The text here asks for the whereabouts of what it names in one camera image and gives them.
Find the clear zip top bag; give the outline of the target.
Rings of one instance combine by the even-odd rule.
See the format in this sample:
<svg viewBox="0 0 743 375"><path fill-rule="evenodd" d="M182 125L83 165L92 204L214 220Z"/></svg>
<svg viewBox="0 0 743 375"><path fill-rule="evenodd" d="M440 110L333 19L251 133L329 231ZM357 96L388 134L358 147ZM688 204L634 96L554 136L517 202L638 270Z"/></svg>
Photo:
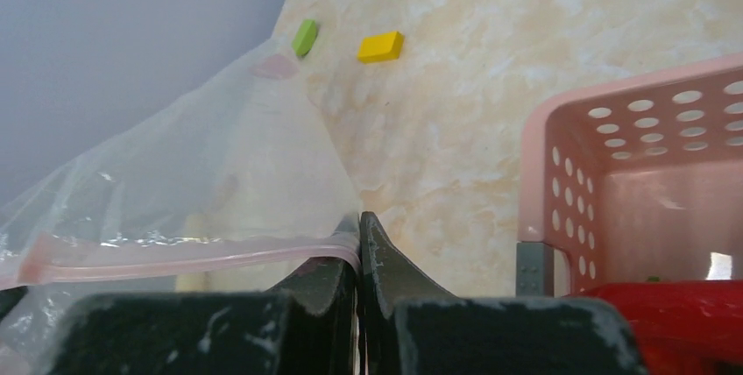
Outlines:
<svg viewBox="0 0 743 375"><path fill-rule="evenodd" d="M340 258L357 281L359 210L301 62L269 39L2 206L1 371L46 374L77 301L178 293L191 214L213 224L204 293L240 293L311 258Z"/></svg>

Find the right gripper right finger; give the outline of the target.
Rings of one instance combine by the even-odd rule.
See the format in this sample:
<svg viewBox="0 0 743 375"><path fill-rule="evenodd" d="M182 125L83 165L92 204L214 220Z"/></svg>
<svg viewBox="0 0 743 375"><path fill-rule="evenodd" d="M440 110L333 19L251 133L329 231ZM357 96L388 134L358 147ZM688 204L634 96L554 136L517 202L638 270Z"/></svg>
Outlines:
<svg viewBox="0 0 743 375"><path fill-rule="evenodd" d="M370 374L644 374L627 321L589 298L461 298L360 216Z"/></svg>

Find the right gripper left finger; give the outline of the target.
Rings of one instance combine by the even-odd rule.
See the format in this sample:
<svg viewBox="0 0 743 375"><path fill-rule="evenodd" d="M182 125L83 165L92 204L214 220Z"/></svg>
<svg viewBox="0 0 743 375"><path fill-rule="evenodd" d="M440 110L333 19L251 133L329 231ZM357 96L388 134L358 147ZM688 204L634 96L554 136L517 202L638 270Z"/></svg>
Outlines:
<svg viewBox="0 0 743 375"><path fill-rule="evenodd" d="M264 292L91 295L61 319L46 374L350 374L356 273L311 258Z"/></svg>

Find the red chili pepper toy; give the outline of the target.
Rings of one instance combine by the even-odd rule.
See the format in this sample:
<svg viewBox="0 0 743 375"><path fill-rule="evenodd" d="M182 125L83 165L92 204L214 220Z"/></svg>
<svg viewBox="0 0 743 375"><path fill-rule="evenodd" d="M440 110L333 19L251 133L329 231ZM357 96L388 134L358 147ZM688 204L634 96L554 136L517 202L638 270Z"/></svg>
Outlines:
<svg viewBox="0 0 743 375"><path fill-rule="evenodd" d="M651 374L742 373L742 282L611 283L577 296L613 305Z"/></svg>

